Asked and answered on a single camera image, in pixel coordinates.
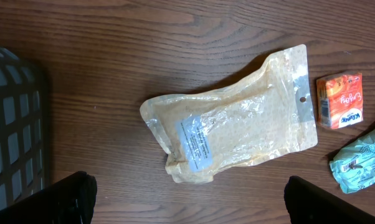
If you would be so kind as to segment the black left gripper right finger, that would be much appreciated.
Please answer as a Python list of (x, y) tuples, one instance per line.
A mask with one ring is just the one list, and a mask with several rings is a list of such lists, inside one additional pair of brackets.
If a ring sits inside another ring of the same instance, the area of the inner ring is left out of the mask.
[(299, 176), (291, 176), (284, 201), (292, 224), (375, 224), (375, 217)]

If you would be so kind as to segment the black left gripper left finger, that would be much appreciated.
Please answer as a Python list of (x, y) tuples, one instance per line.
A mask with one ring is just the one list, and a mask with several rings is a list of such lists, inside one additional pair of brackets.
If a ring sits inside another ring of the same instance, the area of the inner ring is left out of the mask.
[(78, 171), (0, 211), (0, 224), (91, 224), (97, 181)]

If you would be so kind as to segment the teal tissue pouch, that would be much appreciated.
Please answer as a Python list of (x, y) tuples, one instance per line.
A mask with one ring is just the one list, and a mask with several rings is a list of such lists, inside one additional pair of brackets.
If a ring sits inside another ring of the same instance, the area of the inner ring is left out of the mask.
[(375, 184), (375, 129), (341, 148), (329, 166), (345, 194)]

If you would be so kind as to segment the orange snack packet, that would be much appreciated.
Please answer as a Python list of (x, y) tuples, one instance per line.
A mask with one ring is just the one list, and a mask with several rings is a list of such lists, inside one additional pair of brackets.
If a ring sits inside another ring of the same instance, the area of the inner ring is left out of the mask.
[(318, 123), (340, 129), (363, 121), (363, 76), (345, 72), (317, 79)]

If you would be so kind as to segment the beige glossy plastic package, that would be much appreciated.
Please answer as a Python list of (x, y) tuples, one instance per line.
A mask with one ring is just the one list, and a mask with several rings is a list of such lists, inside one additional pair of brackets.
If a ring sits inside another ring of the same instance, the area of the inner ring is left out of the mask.
[(317, 145), (306, 46), (270, 54), (237, 83), (198, 94), (146, 100), (140, 114), (177, 183), (204, 184)]

